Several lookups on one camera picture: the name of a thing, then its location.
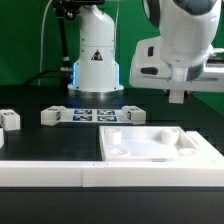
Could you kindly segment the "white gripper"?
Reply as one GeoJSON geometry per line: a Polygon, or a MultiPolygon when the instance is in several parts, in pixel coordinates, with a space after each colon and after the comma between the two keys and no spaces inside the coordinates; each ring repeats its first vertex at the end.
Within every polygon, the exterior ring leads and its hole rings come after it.
{"type": "Polygon", "coordinates": [[[133,87],[224,92],[224,63],[206,63],[191,68],[169,65],[160,56],[160,37],[137,43],[129,83],[133,87]]]}

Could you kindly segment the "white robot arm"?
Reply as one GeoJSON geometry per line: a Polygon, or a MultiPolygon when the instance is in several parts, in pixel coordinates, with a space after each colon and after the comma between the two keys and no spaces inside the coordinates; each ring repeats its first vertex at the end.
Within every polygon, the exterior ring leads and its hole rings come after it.
{"type": "MultiPolygon", "coordinates": [[[[224,63],[212,47],[223,0],[142,0],[158,37],[137,43],[129,83],[163,89],[171,102],[186,91],[224,92],[224,63]]],[[[115,24],[96,5],[81,8],[80,55],[73,66],[70,94],[104,96],[123,89],[115,61],[115,24]]]]}

